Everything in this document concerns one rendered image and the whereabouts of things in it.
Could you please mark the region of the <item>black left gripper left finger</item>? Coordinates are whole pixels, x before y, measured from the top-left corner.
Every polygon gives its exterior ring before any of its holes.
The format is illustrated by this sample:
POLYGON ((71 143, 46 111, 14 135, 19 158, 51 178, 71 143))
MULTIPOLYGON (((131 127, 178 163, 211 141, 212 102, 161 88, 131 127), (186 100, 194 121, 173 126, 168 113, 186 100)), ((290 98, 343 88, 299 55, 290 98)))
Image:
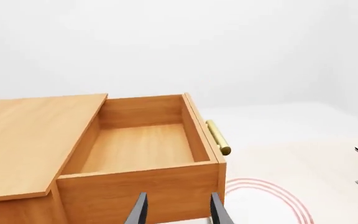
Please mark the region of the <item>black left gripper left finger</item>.
POLYGON ((146 224, 148 210, 147 194, 142 192, 124 224, 146 224))

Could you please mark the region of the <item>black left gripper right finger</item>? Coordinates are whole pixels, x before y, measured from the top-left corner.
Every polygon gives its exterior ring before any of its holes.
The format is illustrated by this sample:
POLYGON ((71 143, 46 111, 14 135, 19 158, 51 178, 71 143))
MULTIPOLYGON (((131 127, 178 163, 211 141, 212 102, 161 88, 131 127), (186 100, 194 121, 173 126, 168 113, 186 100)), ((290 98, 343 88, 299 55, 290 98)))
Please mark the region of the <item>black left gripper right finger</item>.
POLYGON ((210 213, 212 224, 235 224, 224 208, 217 192, 211 194, 210 213))

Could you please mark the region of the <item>wooden drawer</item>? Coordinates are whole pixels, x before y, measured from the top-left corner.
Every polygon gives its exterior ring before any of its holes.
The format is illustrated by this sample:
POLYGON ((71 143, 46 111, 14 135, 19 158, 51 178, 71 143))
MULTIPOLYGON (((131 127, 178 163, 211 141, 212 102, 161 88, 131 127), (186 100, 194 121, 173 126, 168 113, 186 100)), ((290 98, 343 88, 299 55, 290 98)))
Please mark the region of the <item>wooden drawer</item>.
POLYGON ((226 161, 191 96, 108 99, 57 179, 68 224, 123 224, 141 193, 146 224, 209 216, 226 161))

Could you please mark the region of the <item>wooden cabinet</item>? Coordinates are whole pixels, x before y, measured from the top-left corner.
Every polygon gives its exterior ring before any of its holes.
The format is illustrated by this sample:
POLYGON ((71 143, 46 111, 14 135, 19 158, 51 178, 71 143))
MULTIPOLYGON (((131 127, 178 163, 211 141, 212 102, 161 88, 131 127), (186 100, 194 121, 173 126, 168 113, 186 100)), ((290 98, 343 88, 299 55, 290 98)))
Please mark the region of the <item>wooden cabinet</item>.
POLYGON ((0 224, 68 224, 56 180, 106 98, 0 100, 0 224))

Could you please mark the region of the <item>white plate with red rings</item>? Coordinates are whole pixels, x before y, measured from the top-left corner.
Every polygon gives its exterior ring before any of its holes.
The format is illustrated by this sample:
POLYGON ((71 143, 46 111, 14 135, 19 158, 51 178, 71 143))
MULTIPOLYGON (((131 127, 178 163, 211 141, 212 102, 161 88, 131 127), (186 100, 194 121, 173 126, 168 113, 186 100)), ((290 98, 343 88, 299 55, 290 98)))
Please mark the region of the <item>white plate with red rings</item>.
POLYGON ((228 180, 225 196, 234 224, 315 224, 300 199, 266 180, 228 180))

